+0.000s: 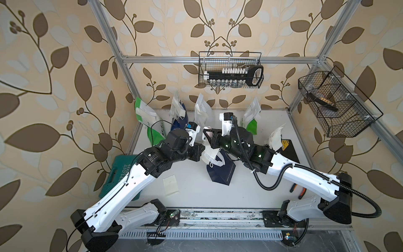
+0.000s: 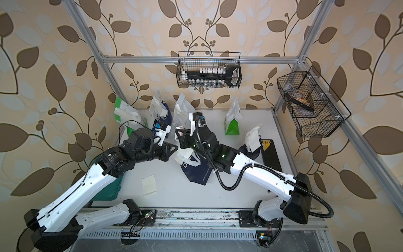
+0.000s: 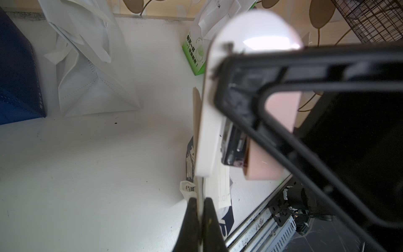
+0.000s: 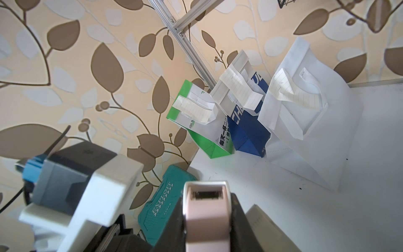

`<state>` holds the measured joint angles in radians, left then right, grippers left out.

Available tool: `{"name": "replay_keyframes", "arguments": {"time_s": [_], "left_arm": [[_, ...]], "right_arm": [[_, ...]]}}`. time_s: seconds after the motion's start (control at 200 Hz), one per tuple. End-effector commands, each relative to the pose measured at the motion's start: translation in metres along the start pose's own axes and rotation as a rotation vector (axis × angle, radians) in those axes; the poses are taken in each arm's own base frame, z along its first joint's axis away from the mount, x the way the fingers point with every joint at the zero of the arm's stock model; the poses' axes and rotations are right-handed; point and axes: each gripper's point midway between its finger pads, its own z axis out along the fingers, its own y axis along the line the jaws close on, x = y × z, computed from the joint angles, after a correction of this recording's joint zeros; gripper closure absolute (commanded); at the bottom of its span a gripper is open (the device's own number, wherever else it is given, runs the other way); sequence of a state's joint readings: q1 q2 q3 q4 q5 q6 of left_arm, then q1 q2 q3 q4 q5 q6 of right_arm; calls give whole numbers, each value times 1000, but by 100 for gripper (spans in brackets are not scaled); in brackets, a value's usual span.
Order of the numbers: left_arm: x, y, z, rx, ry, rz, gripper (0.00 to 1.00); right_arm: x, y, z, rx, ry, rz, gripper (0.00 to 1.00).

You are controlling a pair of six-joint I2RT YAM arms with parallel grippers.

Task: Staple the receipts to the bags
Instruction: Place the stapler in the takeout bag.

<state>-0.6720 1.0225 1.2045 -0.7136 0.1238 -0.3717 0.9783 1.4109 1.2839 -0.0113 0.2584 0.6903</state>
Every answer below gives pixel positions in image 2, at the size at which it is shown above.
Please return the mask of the white paper bag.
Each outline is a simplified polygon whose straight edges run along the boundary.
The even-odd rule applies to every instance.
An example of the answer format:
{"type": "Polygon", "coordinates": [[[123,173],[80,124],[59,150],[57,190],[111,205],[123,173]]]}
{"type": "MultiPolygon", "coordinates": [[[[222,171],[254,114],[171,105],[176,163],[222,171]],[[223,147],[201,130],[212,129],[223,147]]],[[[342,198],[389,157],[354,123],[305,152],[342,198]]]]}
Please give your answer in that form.
{"type": "Polygon", "coordinates": [[[189,128],[189,115],[195,112],[195,108],[187,101],[185,95],[180,94],[175,107],[173,121],[178,127],[189,128]]]}

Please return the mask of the dark navy small bag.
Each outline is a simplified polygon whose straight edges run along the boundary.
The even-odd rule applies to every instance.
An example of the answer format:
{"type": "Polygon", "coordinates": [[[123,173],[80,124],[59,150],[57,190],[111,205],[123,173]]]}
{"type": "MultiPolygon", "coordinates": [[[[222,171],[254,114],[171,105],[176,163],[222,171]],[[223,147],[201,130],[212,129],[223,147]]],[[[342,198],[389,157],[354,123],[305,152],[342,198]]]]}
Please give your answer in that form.
{"type": "Polygon", "coordinates": [[[207,160],[199,157],[197,153],[192,153],[190,161],[191,164],[181,164],[182,171],[190,182],[205,186],[213,169],[208,166],[207,160]]]}

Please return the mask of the small green paper bag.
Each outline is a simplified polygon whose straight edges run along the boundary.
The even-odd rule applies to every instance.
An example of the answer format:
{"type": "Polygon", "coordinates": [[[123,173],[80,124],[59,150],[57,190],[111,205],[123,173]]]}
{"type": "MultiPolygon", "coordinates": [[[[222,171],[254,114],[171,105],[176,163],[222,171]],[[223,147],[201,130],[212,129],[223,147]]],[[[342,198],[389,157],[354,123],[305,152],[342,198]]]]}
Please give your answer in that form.
{"type": "Polygon", "coordinates": [[[242,119],[238,99],[235,97],[225,118],[225,135],[239,135],[239,121],[242,119]]]}

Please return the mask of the large green white bag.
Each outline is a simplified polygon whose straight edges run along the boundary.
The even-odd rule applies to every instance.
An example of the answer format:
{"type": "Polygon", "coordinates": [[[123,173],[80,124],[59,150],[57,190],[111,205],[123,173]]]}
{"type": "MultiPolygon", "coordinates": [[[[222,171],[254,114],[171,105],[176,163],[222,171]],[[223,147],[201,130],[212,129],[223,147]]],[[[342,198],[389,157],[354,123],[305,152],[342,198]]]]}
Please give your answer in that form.
{"type": "Polygon", "coordinates": [[[139,128],[148,128],[140,113],[119,97],[114,103],[114,118],[116,122],[125,126],[128,136],[139,128]]]}

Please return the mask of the small blue paper bag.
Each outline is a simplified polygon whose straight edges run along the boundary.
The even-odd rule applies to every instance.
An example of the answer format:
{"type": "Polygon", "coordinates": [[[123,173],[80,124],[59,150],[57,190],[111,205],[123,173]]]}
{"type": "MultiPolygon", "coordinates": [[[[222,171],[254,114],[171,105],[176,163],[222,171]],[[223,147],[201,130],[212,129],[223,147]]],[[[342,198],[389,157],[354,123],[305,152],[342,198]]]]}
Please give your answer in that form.
{"type": "Polygon", "coordinates": [[[172,126],[173,117],[171,115],[169,106],[166,102],[164,102],[164,101],[158,102],[156,105],[155,113],[156,113],[156,116],[154,119],[154,123],[164,122],[164,123],[172,126]]]}

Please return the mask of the navy blue paper bag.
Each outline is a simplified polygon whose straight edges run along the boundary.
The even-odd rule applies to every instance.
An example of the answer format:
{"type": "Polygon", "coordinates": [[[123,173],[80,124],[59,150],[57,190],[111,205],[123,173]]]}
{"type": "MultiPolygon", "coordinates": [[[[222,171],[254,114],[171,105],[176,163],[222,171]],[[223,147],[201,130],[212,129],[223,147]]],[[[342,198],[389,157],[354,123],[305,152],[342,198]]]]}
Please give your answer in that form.
{"type": "Polygon", "coordinates": [[[260,148],[256,149],[254,152],[250,152],[246,145],[241,146],[238,151],[252,160],[255,160],[260,155],[260,148]]]}

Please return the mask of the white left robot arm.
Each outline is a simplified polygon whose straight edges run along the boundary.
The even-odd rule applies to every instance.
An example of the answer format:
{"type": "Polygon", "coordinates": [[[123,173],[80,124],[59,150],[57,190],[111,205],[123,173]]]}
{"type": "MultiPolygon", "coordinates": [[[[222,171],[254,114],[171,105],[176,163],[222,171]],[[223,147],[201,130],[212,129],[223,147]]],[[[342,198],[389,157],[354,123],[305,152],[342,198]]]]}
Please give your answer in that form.
{"type": "Polygon", "coordinates": [[[137,224],[144,216],[132,199],[92,213],[81,214],[80,210],[136,164],[155,159],[167,162],[177,150],[178,146],[163,140],[155,143],[153,133],[146,129],[131,132],[121,145],[100,154],[87,173],[59,198],[25,214],[33,246],[42,252],[64,252],[88,233],[115,224],[137,224]]]}

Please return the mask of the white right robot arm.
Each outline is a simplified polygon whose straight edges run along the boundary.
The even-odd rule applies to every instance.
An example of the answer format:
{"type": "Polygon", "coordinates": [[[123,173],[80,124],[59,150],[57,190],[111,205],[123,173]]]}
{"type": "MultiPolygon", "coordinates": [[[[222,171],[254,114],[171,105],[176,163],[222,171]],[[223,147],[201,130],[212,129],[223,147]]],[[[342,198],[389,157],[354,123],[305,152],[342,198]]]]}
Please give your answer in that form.
{"type": "Polygon", "coordinates": [[[312,197],[304,175],[293,176],[259,164],[237,149],[219,143],[207,127],[194,131],[176,129],[175,134],[182,149],[194,150],[217,175],[226,172],[238,176],[234,185],[223,186],[225,190],[235,190],[246,178],[276,195],[273,199],[256,203],[252,213],[252,222],[256,225],[262,226],[265,222],[284,217],[298,224],[308,223],[312,197]]]}

